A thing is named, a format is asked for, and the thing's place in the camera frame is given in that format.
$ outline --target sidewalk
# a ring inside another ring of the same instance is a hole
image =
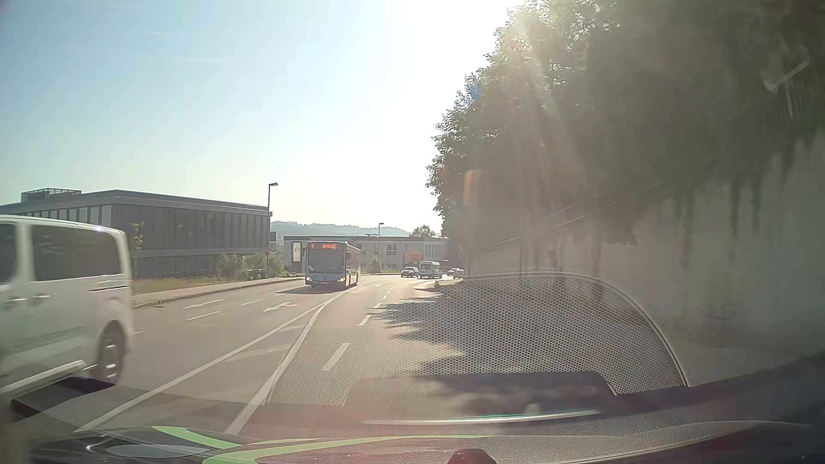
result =
[[[142,308],[145,306],[161,305],[170,301],[185,300],[197,296],[211,295],[222,291],[237,290],[248,286],[271,285],[273,283],[293,282],[304,280],[303,277],[274,277],[271,279],[261,279],[250,282],[230,282],[215,285],[193,286],[190,288],[178,288],[176,290],[154,291],[152,293],[140,293],[132,295],[132,308]]]

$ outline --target van wheel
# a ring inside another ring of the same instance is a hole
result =
[[[123,358],[126,355],[126,346],[123,333],[115,325],[106,327],[97,348],[97,367],[94,377],[97,380],[116,384],[123,372]]]

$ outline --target curb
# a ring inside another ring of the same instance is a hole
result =
[[[218,290],[199,291],[197,293],[187,293],[186,295],[170,296],[168,298],[161,298],[159,300],[145,301],[143,303],[140,303],[139,305],[132,306],[132,309],[136,310],[138,308],[144,308],[146,306],[155,306],[155,305],[162,305],[163,303],[171,303],[173,301],[188,300],[189,298],[197,298],[198,296],[207,296],[207,295],[212,295],[212,294],[215,294],[215,293],[223,293],[225,291],[242,290],[244,288],[249,288],[250,286],[271,285],[273,283],[292,282],[292,281],[297,281],[297,280],[301,280],[301,279],[303,279],[303,277],[286,277],[284,279],[278,279],[278,280],[271,281],[271,282],[269,282],[269,281],[267,281],[267,282],[254,282],[254,283],[251,283],[249,285],[244,285],[244,286],[234,286],[232,288],[221,288],[221,289],[218,289]]]

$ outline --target street lamp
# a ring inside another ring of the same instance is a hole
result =
[[[266,263],[264,264],[264,268],[266,269],[267,279],[269,278],[269,234],[272,224],[271,213],[269,212],[269,192],[273,187],[278,187],[278,182],[273,182],[266,186]]]

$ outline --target modern office building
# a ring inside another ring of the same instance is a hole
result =
[[[383,269],[417,266],[419,261],[440,261],[450,265],[450,239],[442,237],[378,237],[371,235],[285,235],[284,249],[288,253],[291,272],[304,271],[307,242],[330,240],[348,242],[363,254],[361,262],[369,267],[378,261]]]
[[[50,217],[104,225],[131,237],[143,222],[137,277],[185,277],[215,273],[221,254],[265,252],[266,206],[157,193],[46,188],[23,192],[0,214]]]

